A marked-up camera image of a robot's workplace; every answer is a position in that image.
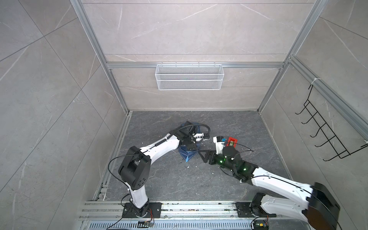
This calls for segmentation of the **red tape dispenser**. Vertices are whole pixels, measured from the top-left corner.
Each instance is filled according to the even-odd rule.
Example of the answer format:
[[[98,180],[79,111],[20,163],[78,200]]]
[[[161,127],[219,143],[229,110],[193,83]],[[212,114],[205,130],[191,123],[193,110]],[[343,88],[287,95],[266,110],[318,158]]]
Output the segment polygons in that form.
[[[229,137],[226,143],[226,146],[232,146],[232,147],[236,147],[238,140],[232,137]]]

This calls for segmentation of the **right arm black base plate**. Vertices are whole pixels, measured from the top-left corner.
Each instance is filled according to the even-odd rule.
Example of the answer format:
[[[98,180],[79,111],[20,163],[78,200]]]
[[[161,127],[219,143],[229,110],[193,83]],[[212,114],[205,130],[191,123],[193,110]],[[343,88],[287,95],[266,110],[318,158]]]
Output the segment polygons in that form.
[[[267,213],[260,204],[256,202],[236,202],[235,203],[238,217],[250,218],[250,217],[269,217],[275,218],[276,214]]]

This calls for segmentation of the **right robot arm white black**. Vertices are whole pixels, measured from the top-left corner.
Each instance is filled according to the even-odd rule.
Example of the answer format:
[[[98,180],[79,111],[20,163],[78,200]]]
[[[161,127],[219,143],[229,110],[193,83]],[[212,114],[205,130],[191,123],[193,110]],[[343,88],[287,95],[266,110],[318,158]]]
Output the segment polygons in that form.
[[[199,155],[205,163],[230,170],[234,178],[244,183],[282,196],[257,195],[251,205],[255,215],[281,214],[303,220],[315,230],[341,228],[338,222],[340,206],[325,185],[317,182],[314,185],[303,184],[270,173],[243,160],[233,146],[224,147],[221,153],[201,150]]]

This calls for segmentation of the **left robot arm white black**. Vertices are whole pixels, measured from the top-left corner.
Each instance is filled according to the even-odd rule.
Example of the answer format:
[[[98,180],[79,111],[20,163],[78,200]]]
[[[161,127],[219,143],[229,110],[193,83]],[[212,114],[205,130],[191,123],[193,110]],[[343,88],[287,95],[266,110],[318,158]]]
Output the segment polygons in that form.
[[[207,132],[203,133],[199,131],[201,126],[202,124],[187,121],[153,144],[141,148],[132,146],[128,149],[118,174],[128,188],[129,205],[137,217],[144,217],[149,211],[150,203],[145,185],[151,165],[165,154],[182,146],[189,151],[198,150],[198,144],[210,137],[210,128],[204,125]]]

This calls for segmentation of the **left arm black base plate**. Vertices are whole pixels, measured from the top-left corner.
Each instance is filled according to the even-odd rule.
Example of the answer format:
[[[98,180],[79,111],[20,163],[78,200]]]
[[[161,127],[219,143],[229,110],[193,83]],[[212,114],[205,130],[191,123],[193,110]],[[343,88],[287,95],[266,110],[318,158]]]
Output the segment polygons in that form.
[[[161,216],[162,203],[148,202],[142,208],[137,208],[132,202],[126,203],[123,209],[123,218],[159,218]]]

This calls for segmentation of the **light blue wrapping paper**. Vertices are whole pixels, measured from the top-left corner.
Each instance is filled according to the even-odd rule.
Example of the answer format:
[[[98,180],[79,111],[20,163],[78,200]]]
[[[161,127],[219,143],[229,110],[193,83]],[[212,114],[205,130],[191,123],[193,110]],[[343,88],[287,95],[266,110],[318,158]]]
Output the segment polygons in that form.
[[[189,126],[189,127],[186,127],[184,129],[180,130],[180,133],[186,135],[185,138],[188,137],[188,136],[192,136],[196,133],[202,133],[200,131],[200,126],[194,126],[194,124],[189,122],[189,121],[183,123],[181,126],[182,127]],[[179,151],[180,155],[183,157],[183,159],[186,162],[188,162],[192,157],[194,157],[195,154],[198,153],[199,150],[186,150],[186,148],[182,145],[182,143],[179,146],[178,151]]]

